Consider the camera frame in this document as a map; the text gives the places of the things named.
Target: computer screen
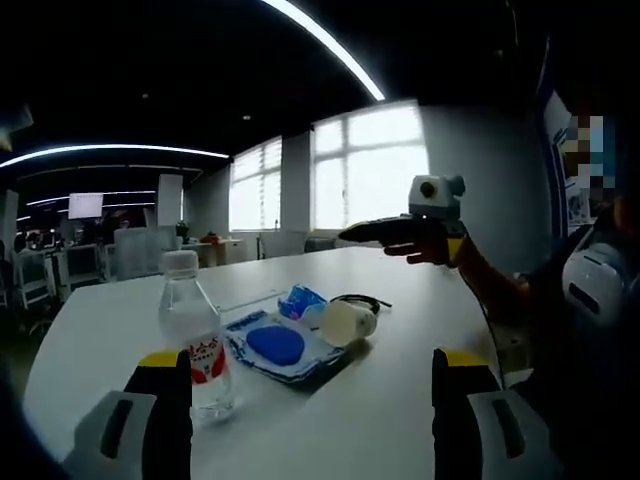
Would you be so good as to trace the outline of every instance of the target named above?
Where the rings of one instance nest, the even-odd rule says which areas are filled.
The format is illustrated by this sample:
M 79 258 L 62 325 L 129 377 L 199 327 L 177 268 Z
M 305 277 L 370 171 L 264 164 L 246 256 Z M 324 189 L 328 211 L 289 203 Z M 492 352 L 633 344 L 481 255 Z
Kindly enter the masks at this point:
M 72 193 L 69 195 L 69 219 L 101 216 L 101 193 Z

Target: blue cleaning pad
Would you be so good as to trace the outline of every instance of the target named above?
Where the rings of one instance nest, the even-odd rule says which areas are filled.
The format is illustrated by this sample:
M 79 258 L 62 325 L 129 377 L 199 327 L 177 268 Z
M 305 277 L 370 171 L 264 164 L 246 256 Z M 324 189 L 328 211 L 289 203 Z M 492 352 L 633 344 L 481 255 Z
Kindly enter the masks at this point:
M 276 365 L 293 365 L 304 351 L 302 335 L 286 327 L 271 326 L 251 330 L 247 343 L 257 353 Z

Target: black ceiling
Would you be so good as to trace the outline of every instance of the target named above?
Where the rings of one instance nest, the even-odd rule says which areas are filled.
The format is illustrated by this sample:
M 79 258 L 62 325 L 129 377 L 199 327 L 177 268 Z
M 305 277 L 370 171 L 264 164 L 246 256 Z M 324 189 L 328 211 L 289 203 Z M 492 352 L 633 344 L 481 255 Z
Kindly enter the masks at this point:
M 353 54 L 387 100 L 421 103 L 523 105 L 535 90 L 550 23 L 550 10 L 512 0 L 516 46 L 504 0 L 293 3 Z M 1 152 L 0 163 L 87 143 L 234 155 L 373 103 L 316 39 L 260 0 L 20 0 L 5 13 L 4 45 L 12 47 L 3 52 L 0 106 L 28 104 L 34 125 L 12 136 L 14 151 Z M 15 183 L 17 177 L 129 163 L 215 170 L 226 162 L 158 152 L 82 152 L 0 169 L 0 178 L 33 198 L 45 187 L 67 194 L 78 178 L 68 171 Z M 136 182 L 141 189 L 158 173 L 81 172 L 103 191 L 134 188 Z

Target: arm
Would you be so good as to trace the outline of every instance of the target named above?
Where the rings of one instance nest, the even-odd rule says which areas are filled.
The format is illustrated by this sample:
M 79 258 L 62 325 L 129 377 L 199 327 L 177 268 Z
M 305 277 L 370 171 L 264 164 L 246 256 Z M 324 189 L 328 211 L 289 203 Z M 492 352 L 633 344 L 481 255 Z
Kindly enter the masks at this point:
M 434 263 L 448 262 L 448 252 L 433 245 L 402 245 L 385 248 L 385 253 L 392 256 L 407 256 L 407 262 Z M 460 274 L 476 293 L 486 307 L 489 317 L 499 323 L 520 325 L 527 317 L 530 304 L 529 284 L 517 285 L 493 268 L 480 254 L 473 241 L 466 236 L 456 256 L 454 264 Z

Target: sleeve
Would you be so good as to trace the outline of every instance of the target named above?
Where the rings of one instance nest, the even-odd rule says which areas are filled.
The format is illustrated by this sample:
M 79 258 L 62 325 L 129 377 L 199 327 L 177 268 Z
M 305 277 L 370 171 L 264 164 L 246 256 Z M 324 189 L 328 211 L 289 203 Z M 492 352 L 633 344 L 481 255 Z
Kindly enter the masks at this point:
M 567 263 L 567 260 L 578 246 L 578 243 L 580 243 L 580 240 L 584 238 L 590 228 L 590 225 L 581 226 L 564 240 L 546 263 L 533 272 L 523 275 L 533 293 L 562 291 L 562 270 L 564 269 L 564 264 Z

